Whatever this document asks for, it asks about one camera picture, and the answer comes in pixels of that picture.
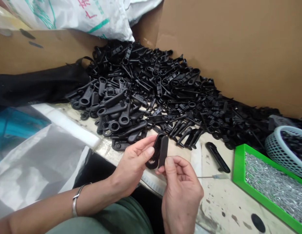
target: black bag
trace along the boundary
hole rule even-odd
[[[64,95],[87,84],[80,63],[20,75],[0,75],[0,106],[67,102]]]

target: workbench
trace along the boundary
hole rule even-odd
[[[53,123],[85,142],[94,152],[115,166],[118,165],[123,152],[114,151],[109,138],[97,135],[95,119],[80,120],[81,112],[72,109],[70,104],[37,104],[33,107]],[[148,136],[153,134],[156,134],[153,130],[148,132]],[[211,134],[204,133],[196,144],[197,149],[188,150],[176,146],[170,139],[168,156],[179,155],[191,162],[198,177],[220,174],[219,166],[205,147],[205,143],[209,141],[217,146],[231,173],[227,174],[228,179],[199,179],[204,189],[204,197],[199,207],[197,225],[205,230],[196,230],[196,233],[259,233],[252,223],[251,214],[257,214],[262,219],[266,233],[294,233],[285,223],[232,182],[234,150],[227,149],[222,140],[216,140]],[[166,183],[163,176],[157,177],[154,171],[148,169],[144,176],[156,178],[154,181],[159,187]],[[141,181],[141,184],[154,192],[144,181]]]

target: fingernail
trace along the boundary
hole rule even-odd
[[[147,148],[145,151],[146,151],[146,153],[147,153],[148,155],[154,154],[154,148],[153,148],[152,146],[150,146],[149,148]]]
[[[166,157],[165,164],[168,166],[175,165],[174,160],[171,157]]]

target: brown cardboard sheet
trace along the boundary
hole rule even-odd
[[[302,0],[165,0],[156,47],[227,97],[302,117]]]
[[[136,41],[146,47],[155,48],[158,38],[158,28],[161,22],[163,1],[152,11],[144,14],[139,23],[132,28],[133,36]]]
[[[6,37],[0,34],[0,74],[36,72],[92,57],[94,46],[106,41],[76,30],[29,31],[30,39],[20,31]]]

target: silver bracelet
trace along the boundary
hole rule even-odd
[[[76,200],[77,200],[77,198],[79,197],[81,190],[82,190],[83,187],[86,186],[86,185],[88,185],[88,184],[84,184],[82,187],[80,187],[79,190],[78,190],[78,192],[76,193],[76,195],[73,197],[73,207],[72,207],[72,210],[73,210],[73,212],[72,212],[72,213],[73,213],[73,218],[78,217],[77,212],[76,212]]]

